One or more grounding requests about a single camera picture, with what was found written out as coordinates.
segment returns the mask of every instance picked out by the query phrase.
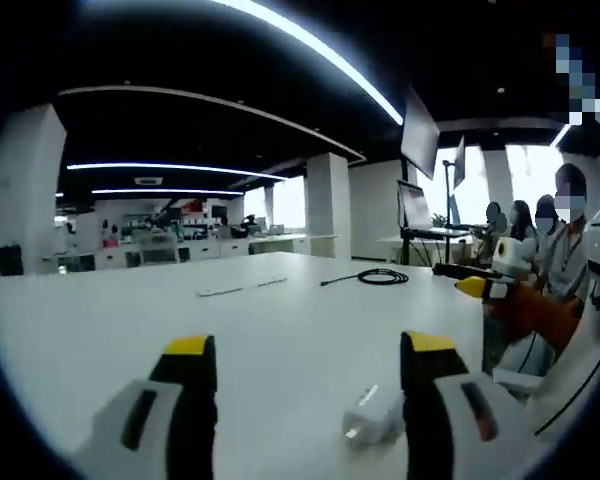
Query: led light strip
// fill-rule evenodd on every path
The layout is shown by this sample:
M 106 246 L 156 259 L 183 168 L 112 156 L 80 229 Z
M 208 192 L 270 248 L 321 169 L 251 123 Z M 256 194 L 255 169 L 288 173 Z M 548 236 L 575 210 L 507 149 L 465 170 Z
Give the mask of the led light strip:
M 81 163 L 67 165 L 67 170 L 89 170 L 95 168 L 164 168 L 167 170 L 196 170 L 202 172 L 230 173 L 233 175 L 247 175 L 251 177 L 271 178 L 273 180 L 286 180 L 287 177 L 270 175 L 268 173 L 249 172 L 247 170 L 233 170 L 231 168 L 203 167 L 200 165 L 172 165 L 168 163 Z
M 94 195 L 106 195 L 108 193 L 204 193 L 208 195 L 244 195 L 242 192 L 228 190 L 191 190 L 188 188 L 119 188 L 107 190 L 92 190 Z
M 551 142 L 549 144 L 549 146 L 557 147 L 558 144 L 560 143 L 560 140 L 562 140 L 562 138 L 567 134 L 567 132 L 569 131 L 570 128 L 571 128 L 570 123 L 567 123 L 564 127 L 562 127 L 562 130 L 560 130 L 560 133 L 558 133 L 558 135 L 556 135 L 556 138 L 553 139 L 553 142 Z
M 279 13 L 269 10 L 268 8 L 258 5 L 250 0 L 211 0 L 215 3 L 235 8 L 246 14 L 252 15 L 260 20 L 267 22 L 279 28 L 288 35 L 291 35 L 296 40 L 304 43 L 316 53 L 322 55 L 325 59 L 331 62 L 341 72 L 347 75 L 351 80 L 357 83 L 378 105 L 380 105 L 389 116 L 398 124 L 402 125 L 403 119 L 395 108 L 388 102 L 386 98 L 378 91 L 376 87 L 371 85 L 369 81 L 362 76 L 355 68 L 351 66 L 344 58 L 336 53 L 331 47 L 326 45 L 322 40 L 315 35 L 307 32 L 301 26 L 293 23 L 291 20 L 283 17 Z

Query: ceiling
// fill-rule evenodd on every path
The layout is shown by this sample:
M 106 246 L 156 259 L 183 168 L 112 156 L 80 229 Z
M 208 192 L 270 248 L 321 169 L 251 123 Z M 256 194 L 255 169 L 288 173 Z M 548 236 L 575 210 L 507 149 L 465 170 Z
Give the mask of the ceiling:
M 145 0 L 139 2 L 145 7 L 134 10 L 116 9 L 120 3 L 36 4 L 18 18 L 13 12 L 4 17 L 0 128 L 9 111 L 53 103 L 67 130 L 59 189 L 68 199 L 87 198 L 96 188 L 133 188 L 136 176 L 163 177 L 167 188 L 227 189 L 243 179 L 147 169 L 67 171 L 72 163 L 263 171 L 326 151 L 352 162 L 399 158 L 402 127 L 340 70 L 279 29 L 210 0 L 169 0 L 160 8 L 147 7 Z M 443 15 L 394 0 L 260 3 L 347 59 L 400 115 L 411 83 L 438 122 L 567 121 L 569 90 L 555 73 L 551 44 L 556 31 L 570 32 L 574 44 L 587 46 L 585 67 L 595 69 L 600 97 L 600 18 L 552 12 L 549 20 L 524 2 L 511 10 L 513 2 L 486 0 L 463 1 L 457 11 L 445 7 Z M 126 90 L 59 95 L 103 85 Z M 134 91 L 138 86 L 160 90 Z M 440 144 L 455 145 L 463 134 L 483 148 L 548 144 L 559 125 L 475 130 L 467 123 L 467 129 L 443 132 Z M 600 128 L 585 120 L 561 147 L 598 155 Z M 280 172 L 299 173 L 301 165 Z

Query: lanyard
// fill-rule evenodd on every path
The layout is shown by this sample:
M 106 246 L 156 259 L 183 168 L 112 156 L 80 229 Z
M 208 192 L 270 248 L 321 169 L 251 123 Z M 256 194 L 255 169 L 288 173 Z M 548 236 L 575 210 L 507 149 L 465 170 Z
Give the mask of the lanyard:
M 569 242 L 569 232 L 567 232 L 567 242 Z M 564 261 L 562 262 L 562 271 L 564 272 L 567 268 L 567 265 L 569 265 L 569 260 L 571 260 L 571 255 L 573 254 L 573 251 L 578 248 L 578 245 L 580 245 L 580 242 L 582 241 L 582 232 L 580 232 L 580 236 L 578 237 L 578 240 L 576 241 L 576 243 L 573 244 L 573 246 L 569 249 L 569 252 L 567 253 Z

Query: desk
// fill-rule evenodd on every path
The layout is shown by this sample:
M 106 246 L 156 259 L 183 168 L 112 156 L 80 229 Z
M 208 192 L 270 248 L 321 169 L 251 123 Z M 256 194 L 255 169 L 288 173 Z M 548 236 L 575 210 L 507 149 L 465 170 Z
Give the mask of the desk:
M 146 378 L 173 338 L 213 333 L 216 479 L 402 479 L 404 435 L 354 457 L 340 434 L 344 411 L 373 384 L 399 386 L 403 330 L 451 335 L 479 370 L 482 309 L 428 268 L 396 266 L 410 276 L 404 285 L 318 285 L 376 266 L 272 253 L 0 277 L 0 362 L 44 438 L 71 452 L 93 415 L 130 380 Z M 288 280 L 194 294 L 211 282 L 253 285 L 263 276 Z
M 454 256 L 462 252 L 462 243 L 460 242 L 461 240 L 466 242 L 466 245 L 468 245 L 469 248 L 473 245 L 473 237 L 471 235 L 467 235 L 466 237 L 460 238 L 452 238 L 451 240 L 449 240 L 449 247 L 451 248 L 449 261 L 451 263 L 454 263 Z M 378 242 L 385 245 L 387 248 L 387 262 L 395 262 L 398 258 L 398 252 L 402 248 L 402 239 L 400 238 L 400 235 L 396 235 L 394 237 L 389 238 L 382 238 L 378 240 Z M 437 246 L 435 240 L 422 240 L 422 243 L 424 243 L 427 252 L 429 252 L 429 256 L 431 257 L 431 262 L 433 263 L 433 265 L 435 265 L 437 262 L 444 262 L 444 240 L 439 240 Z M 409 253 L 411 265 L 426 265 L 422 263 L 422 260 L 420 260 L 418 254 L 415 253 L 415 250 L 413 250 L 414 247 L 417 248 L 420 252 L 420 255 L 422 255 L 426 261 L 427 257 L 424 252 L 424 249 L 422 248 L 422 243 L 420 243 L 420 240 L 411 241 L 411 252 Z M 438 247 L 440 248 L 440 256 L 438 256 Z

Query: window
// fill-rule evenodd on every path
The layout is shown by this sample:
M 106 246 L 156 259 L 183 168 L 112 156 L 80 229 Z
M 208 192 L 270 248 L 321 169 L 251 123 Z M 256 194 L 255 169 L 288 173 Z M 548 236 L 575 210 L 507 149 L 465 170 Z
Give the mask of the window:
M 244 194 L 244 216 L 255 215 L 266 217 L 267 209 L 264 204 L 264 187 L 249 190 Z
M 564 160 L 554 147 L 507 145 L 506 150 L 513 199 L 527 202 L 533 218 L 540 197 L 555 194 L 555 173 Z M 508 213 L 508 206 L 501 207 Z
M 304 177 L 295 177 L 273 186 L 273 223 L 285 228 L 305 228 Z
M 455 148 L 441 148 L 436 156 L 436 168 L 433 180 L 429 180 L 419 170 L 416 173 L 416 182 L 424 191 L 431 214 L 447 216 L 447 190 L 445 181 L 444 160 L 453 161 Z M 465 151 L 465 179 L 453 190 L 454 169 L 449 170 L 449 183 L 452 194 L 455 195 L 456 204 L 461 223 L 480 224 L 486 221 L 486 210 L 489 204 L 489 189 L 484 167 L 484 156 L 478 146 L 466 147 Z

